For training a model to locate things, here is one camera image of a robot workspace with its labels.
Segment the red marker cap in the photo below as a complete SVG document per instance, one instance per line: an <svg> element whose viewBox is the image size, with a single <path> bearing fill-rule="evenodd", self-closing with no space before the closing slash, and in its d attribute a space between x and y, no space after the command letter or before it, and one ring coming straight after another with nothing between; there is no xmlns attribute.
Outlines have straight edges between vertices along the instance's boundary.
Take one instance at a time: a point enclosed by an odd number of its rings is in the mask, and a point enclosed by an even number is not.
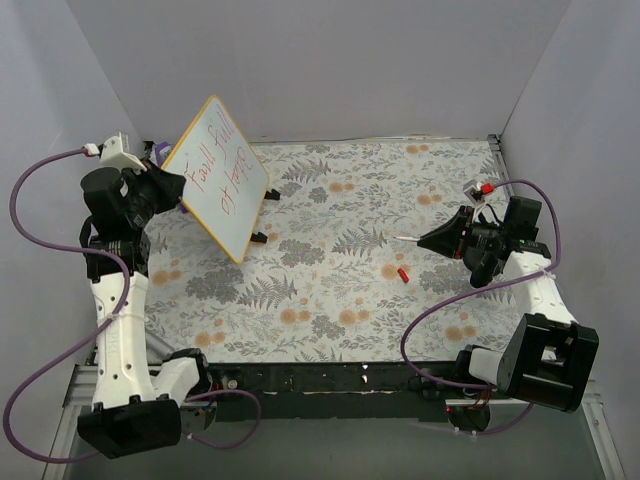
<svg viewBox="0 0 640 480"><path fill-rule="evenodd" d="M402 279L402 281L404 283L408 283L409 282L409 276L408 276L408 274L406 273L406 271L404 269L399 268L397 270L397 273L398 273L399 277Z"/></svg>

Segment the yellow framed whiteboard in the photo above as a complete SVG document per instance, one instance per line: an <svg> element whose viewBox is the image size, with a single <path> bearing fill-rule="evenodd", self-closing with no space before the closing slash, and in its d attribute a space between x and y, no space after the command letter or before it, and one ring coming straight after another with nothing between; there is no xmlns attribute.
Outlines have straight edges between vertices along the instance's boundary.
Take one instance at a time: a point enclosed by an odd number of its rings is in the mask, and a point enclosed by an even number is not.
<svg viewBox="0 0 640 480"><path fill-rule="evenodd" d="M218 96L207 99L162 169L184 177L184 207L234 263L242 263L270 180Z"/></svg>

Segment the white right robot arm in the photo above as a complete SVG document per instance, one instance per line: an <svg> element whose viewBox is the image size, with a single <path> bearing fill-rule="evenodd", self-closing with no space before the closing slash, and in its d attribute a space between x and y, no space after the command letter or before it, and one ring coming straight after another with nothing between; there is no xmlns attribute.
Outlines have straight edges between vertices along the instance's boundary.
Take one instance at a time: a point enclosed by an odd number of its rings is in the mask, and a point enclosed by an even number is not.
<svg viewBox="0 0 640 480"><path fill-rule="evenodd" d="M541 208L537 200L515 196L503 220L494 223L462 206L417 244L461 260L475 289L497 277L510 282L520 315L503 351L468 345L459 352L454 389L471 398L491 385L512 398L573 412L582 400L599 337L577 322L561 298L549 270L551 253L536 239Z"/></svg>

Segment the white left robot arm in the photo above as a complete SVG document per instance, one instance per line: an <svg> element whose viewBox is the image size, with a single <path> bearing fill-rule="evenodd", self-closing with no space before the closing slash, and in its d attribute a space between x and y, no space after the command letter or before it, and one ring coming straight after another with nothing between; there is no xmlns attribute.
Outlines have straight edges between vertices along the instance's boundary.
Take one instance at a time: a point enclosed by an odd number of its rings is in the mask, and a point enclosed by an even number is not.
<svg viewBox="0 0 640 480"><path fill-rule="evenodd" d="M157 374L147 361L145 227L178 205L185 183L148 160L136 167L101 167L80 182L90 215L79 241L102 331L96 340L96 390L90 413L78 419L78 434L110 459L177 444L182 403L212 390L213 377L198 348L166 354Z"/></svg>

